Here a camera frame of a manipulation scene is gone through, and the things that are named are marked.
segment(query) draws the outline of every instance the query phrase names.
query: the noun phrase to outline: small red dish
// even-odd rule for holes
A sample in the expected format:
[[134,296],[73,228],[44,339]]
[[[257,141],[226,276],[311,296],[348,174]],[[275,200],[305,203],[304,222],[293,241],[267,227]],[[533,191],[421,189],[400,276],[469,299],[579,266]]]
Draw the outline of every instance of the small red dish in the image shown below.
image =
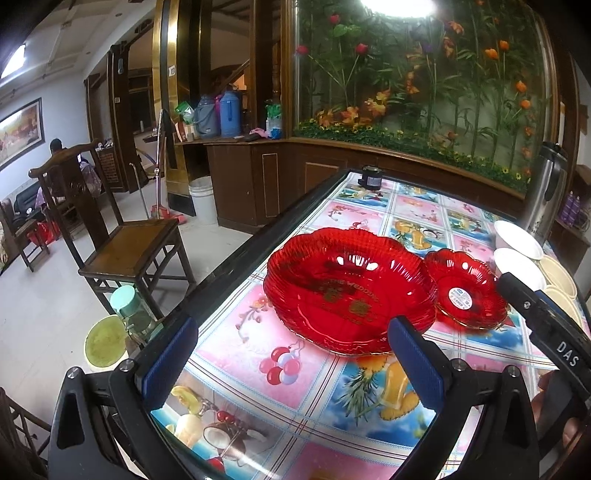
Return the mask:
[[488,266],[465,252],[443,248],[430,252],[425,265],[437,283],[437,308],[470,329],[490,330],[507,317],[507,302],[496,292]]
[[387,329],[397,315],[420,332],[435,321],[437,287],[423,260],[364,230],[291,238],[271,255],[263,286],[289,330],[341,355],[391,351]]

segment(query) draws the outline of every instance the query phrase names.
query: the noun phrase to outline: glass tabletop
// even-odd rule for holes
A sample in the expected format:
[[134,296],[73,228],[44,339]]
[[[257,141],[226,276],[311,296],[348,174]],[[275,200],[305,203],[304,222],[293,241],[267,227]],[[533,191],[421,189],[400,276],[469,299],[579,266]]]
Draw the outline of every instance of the glass tabletop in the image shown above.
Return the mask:
[[[370,192],[358,185],[360,177],[350,173],[285,241],[329,226],[365,229],[421,257],[441,248],[464,251],[494,271],[493,223],[500,217],[390,180]],[[554,256],[549,245],[544,250]],[[176,387],[152,415],[236,480],[389,479],[434,411],[423,407],[412,385],[404,387],[394,354],[337,356],[287,330],[264,294],[266,267],[267,260],[200,326]],[[532,397],[540,375],[555,369],[514,311],[492,331],[466,333],[435,322],[424,337],[474,369],[517,365]],[[458,468],[479,416],[472,408],[441,476]]]

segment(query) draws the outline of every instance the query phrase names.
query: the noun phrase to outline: orange flower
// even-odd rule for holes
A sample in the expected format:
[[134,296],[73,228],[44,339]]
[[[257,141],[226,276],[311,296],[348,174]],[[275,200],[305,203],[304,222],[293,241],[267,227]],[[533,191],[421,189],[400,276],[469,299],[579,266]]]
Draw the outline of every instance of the orange flower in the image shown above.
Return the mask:
[[413,93],[418,92],[420,92],[420,90],[416,88],[410,80],[407,80],[407,93],[412,95]]
[[375,94],[375,99],[378,102],[385,102],[390,98],[390,89],[384,90],[383,92],[378,92]]
[[377,103],[375,100],[368,98],[365,102],[365,104],[368,106],[368,110],[371,112],[371,114],[374,116],[374,118],[376,118],[377,116],[382,116],[386,114],[386,106],[385,105],[380,105],[379,103]]
[[525,93],[527,91],[527,85],[521,80],[515,84],[515,88],[519,93]]
[[451,22],[447,22],[447,25],[449,25],[449,28],[451,28],[458,35],[462,35],[464,33],[464,27],[462,27],[458,22],[454,22],[452,20]]
[[334,123],[334,113],[332,111],[332,108],[327,112],[325,112],[324,110],[318,112],[316,114],[316,119],[318,120],[318,125],[320,125],[321,127],[331,126],[332,123]]
[[357,123],[357,119],[359,118],[359,108],[356,106],[348,106],[345,112],[341,112],[340,116],[343,118],[343,123],[345,125],[353,125]]
[[455,43],[453,42],[453,40],[451,38],[449,38],[448,36],[443,37],[443,50],[445,50],[445,56],[447,58],[449,58],[453,55],[454,45],[455,45]]
[[491,60],[499,59],[499,53],[494,48],[487,48],[484,51],[484,53],[486,53],[486,56],[489,57]]

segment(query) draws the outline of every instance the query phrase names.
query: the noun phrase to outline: green leaves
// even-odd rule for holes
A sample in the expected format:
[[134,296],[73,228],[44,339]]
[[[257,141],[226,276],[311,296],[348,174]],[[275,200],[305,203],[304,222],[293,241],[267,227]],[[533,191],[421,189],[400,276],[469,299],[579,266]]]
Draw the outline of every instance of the green leaves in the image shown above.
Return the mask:
[[343,35],[351,35],[352,37],[358,37],[362,33],[361,27],[358,25],[344,25],[342,23],[335,25],[333,28],[332,34],[333,37],[339,38]]

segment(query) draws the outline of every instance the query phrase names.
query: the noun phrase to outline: stack of bowls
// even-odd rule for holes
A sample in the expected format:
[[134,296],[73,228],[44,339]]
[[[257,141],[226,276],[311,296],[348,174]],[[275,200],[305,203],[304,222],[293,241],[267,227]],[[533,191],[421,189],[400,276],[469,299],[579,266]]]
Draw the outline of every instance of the stack of bowls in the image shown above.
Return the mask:
[[580,313],[574,303],[577,287],[562,265],[545,255],[535,238],[517,225],[499,220],[495,222],[495,230],[497,274],[511,272],[530,289],[543,291],[581,325]]

